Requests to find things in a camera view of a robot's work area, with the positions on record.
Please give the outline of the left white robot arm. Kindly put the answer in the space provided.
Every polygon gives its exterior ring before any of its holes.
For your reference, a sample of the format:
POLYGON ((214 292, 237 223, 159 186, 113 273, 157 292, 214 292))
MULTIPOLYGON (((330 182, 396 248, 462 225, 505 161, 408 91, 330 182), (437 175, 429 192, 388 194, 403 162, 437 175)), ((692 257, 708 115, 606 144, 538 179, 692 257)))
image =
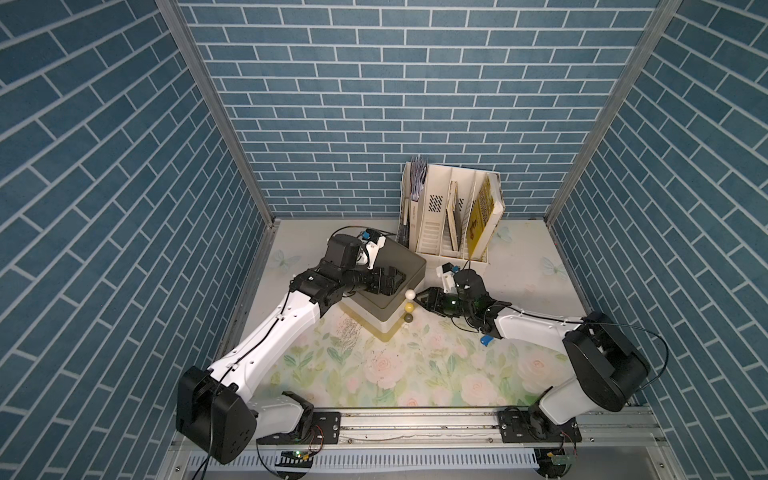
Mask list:
POLYGON ((253 402, 260 382, 289 347, 346 295, 358 291, 393 296, 402 271, 378 261, 386 234, 366 229, 334 233, 319 263, 295 276, 267 319, 210 367, 189 368, 177 389, 176 429, 211 458, 227 464, 254 439, 283 434, 305 440, 314 406, 286 391, 253 402))

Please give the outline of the olive and cream drawer cabinet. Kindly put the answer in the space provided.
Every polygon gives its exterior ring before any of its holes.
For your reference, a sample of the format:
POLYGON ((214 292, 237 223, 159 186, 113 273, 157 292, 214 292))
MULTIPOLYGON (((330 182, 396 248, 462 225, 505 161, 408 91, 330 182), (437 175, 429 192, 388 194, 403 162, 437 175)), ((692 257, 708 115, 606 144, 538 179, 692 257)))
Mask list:
POLYGON ((381 341, 389 341, 405 323, 406 292, 423 285, 427 262, 387 239, 377 252, 373 292, 362 291, 339 304, 341 310, 381 341))

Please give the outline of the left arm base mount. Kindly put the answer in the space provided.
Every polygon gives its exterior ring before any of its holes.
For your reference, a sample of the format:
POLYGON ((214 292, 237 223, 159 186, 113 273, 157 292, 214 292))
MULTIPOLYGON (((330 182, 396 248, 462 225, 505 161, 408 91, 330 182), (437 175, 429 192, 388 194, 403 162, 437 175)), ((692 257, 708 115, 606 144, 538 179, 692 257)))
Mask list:
POLYGON ((341 413, 317 410, 294 392, 252 402, 249 408, 256 417, 254 438, 260 445, 336 445, 339 441, 341 413))

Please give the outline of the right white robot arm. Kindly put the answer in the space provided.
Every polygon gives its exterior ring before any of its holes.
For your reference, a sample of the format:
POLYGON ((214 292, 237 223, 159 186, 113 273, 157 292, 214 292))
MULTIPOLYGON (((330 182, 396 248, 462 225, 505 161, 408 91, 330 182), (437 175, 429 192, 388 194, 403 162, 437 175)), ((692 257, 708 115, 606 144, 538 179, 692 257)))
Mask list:
POLYGON ((443 285, 412 295, 426 311, 448 319, 462 318, 493 340, 520 340, 565 356, 573 374, 549 385, 528 408, 528 425, 537 439, 589 411, 619 412, 640 390, 650 366, 619 326, 600 312, 583 317, 548 316, 494 299, 473 269, 448 264, 443 285))

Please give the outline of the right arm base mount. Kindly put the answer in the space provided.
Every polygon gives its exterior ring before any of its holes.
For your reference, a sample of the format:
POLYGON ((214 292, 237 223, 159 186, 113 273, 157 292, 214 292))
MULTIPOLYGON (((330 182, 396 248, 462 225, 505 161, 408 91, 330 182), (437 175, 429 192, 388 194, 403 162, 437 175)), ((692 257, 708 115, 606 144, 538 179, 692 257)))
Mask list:
POLYGON ((550 421, 540 408, 540 401, 552 387, 545 390, 536 402, 527 407, 506 406, 496 412, 503 443, 579 443, 581 432, 575 418, 562 425, 550 421))

